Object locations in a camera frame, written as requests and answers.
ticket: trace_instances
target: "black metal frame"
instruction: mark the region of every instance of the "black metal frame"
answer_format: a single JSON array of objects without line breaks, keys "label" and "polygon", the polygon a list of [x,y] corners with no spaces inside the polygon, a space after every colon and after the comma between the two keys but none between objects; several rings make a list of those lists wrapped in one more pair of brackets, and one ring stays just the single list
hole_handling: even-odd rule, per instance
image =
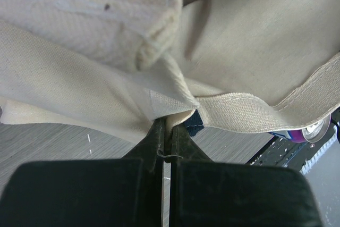
[{"label": "black metal frame", "polygon": [[163,158],[165,120],[157,119],[146,137],[133,147],[122,159],[143,159],[146,203],[145,214],[152,226],[163,224]]},{"label": "black metal frame", "polygon": [[[340,109],[332,114],[332,119],[336,122],[340,121]],[[295,144],[279,137],[273,137],[247,164],[289,167],[300,171],[306,161],[310,160],[330,140],[334,133],[333,125],[330,124],[325,136],[319,142],[313,144],[308,142]]]}]

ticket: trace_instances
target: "loose thread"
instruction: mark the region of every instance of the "loose thread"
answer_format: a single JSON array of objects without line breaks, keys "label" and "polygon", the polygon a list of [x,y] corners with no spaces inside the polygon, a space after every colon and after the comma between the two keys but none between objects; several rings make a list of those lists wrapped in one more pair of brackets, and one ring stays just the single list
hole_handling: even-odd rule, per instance
[{"label": "loose thread", "polygon": [[176,155],[176,154],[163,155],[163,154],[162,154],[162,151],[159,150],[159,149],[160,149],[160,144],[158,145],[157,156],[159,156],[159,157],[161,157],[161,158],[178,157],[178,158],[184,159],[182,156]]}]

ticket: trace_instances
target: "white fabric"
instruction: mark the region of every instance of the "white fabric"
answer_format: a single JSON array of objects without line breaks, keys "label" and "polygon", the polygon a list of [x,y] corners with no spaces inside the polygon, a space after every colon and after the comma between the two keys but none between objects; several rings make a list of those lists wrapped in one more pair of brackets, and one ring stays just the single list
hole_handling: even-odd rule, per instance
[{"label": "white fabric", "polygon": [[0,121],[138,142],[198,109],[236,132],[340,105],[338,0],[0,0]]}]

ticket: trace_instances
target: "cream fabric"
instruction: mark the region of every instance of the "cream fabric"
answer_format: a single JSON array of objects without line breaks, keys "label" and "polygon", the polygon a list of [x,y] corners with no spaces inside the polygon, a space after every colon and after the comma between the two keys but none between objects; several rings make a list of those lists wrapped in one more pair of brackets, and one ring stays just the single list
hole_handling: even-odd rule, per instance
[{"label": "cream fabric", "polygon": [[236,132],[299,129],[340,105],[339,0],[0,0],[3,123],[131,142],[198,109]]}]

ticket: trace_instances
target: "silver metal part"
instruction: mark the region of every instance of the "silver metal part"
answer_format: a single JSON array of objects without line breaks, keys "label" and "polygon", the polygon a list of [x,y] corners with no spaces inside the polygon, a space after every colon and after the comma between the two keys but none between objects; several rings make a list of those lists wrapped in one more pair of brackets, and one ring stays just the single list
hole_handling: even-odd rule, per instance
[{"label": "silver metal part", "polygon": [[331,116],[329,115],[317,123],[302,129],[303,137],[310,143],[319,141],[321,138],[323,138],[328,130],[330,117]]}]

